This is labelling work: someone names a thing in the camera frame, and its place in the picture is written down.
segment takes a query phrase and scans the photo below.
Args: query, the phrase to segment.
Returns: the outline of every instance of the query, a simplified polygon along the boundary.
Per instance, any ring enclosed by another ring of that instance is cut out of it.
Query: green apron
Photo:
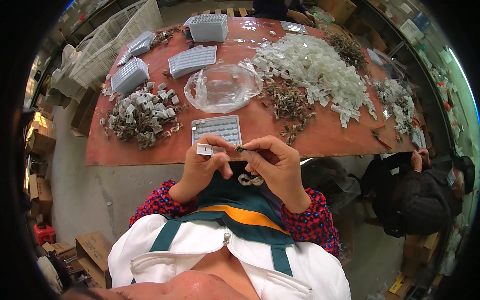
[[[210,185],[197,196],[197,211],[177,219],[164,215],[168,221],[149,252],[168,251],[181,223],[212,221],[227,226],[245,240],[270,244],[275,270],[292,276],[285,252],[286,246],[294,243],[292,236],[258,187],[243,186],[237,177],[234,175],[225,180],[219,172],[215,172]]]

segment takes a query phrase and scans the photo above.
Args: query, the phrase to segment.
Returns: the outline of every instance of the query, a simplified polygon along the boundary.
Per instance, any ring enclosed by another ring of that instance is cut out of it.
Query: face mask
[[[453,172],[453,169],[451,169],[447,175],[447,182],[452,190],[453,190],[453,184],[455,183],[455,181],[456,181],[456,176],[455,176],[455,173]]]

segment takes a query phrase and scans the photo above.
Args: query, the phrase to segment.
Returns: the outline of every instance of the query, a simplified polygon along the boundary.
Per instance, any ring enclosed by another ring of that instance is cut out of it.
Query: zipper pull
[[[230,240],[230,237],[231,237],[231,236],[232,236],[232,235],[229,234],[229,233],[226,233],[226,234],[225,234],[225,236],[224,236],[224,238],[223,238],[223,245],[224,245],[224,246],[227,246],[227,245],[228,245],[228,241]]]

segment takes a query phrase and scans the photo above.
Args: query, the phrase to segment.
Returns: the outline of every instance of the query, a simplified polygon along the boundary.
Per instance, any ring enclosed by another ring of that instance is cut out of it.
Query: concrete floor
[[[192,12],[230,7],[248,9],[251,2],[185,2],[161,11],[168,26],[183,22]],[[86,167],[87,139],[73,136],[70,130],[77,107],[73,101],[66,109],[55,107],[54,110],[57,144],[47,172],[54,198],[53,226],[58,241],[74,244],[75,237],[100,231],[115,242],[128,230],[136,207],[162,181],[179,180],[183,165]],[[348,173],[358,177],[363,175],[371,159],[371,156],[338,158]],[[382,228],[365,224],[363,207],[354,201],[344,207],[341,214],[355,224],[353,260],[344,268],[352,299],[363,300],[371,294],[385,292],[400,269],[403,240],[385,235]]]

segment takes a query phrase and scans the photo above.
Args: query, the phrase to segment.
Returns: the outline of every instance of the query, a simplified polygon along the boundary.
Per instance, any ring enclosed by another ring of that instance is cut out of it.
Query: plastic basket
[[[93,81],[104,80],[117,60],[118,55],[128,43],[136,39],[146,30],[155,31],[163,27],[162,16],[156,0],[141,1],[134,5],[137,5],[136,7],[140,7],[140,9],[123,26],[120,33],[113,40],[104,43],[99,48],[97,47],[101,45],[100,42],[92,45],[92,47],[90,47],[90,44],[92,44],[92,42],[90,42],[75,65],[70,77],[84,88],[87,88]],[[97,36],[103,35],[116,26],[119,28],[122,22],[125,21],[125,17],[129,17],[129,14],[131,15],[134,11],[128,10],[129,8],[110,17],[94,36],[94,39],[97,38],[96,40],[103,41],[103,39]]]

